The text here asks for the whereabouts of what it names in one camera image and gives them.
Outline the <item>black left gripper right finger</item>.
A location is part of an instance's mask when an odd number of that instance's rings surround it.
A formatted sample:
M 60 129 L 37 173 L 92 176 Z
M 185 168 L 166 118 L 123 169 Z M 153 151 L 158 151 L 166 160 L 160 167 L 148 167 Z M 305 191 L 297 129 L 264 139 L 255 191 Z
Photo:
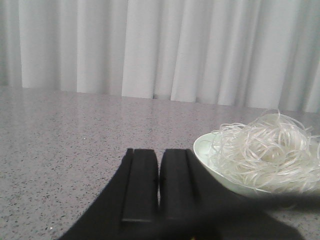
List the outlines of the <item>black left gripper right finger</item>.
M 190 149 L 167 149 L 162 157 L 160 212 L 169 223 L 186 220 L 196 207 L 220 207 L 245 200 L 215 180 Z M 216 224 L 204 232 L 173 236 L 174 240 L 301 240 L 297 229 L 259 212 L 228 226 Z

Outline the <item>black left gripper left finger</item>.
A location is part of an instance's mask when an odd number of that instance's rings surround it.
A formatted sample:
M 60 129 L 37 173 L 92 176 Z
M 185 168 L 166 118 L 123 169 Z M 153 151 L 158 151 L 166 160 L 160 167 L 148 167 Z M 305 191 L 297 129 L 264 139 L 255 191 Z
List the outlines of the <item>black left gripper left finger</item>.
M 158 162 L 151 149 L 127 149 L 115 174 L 62 240 L 117 240 L 149 226 L 158 211 Z

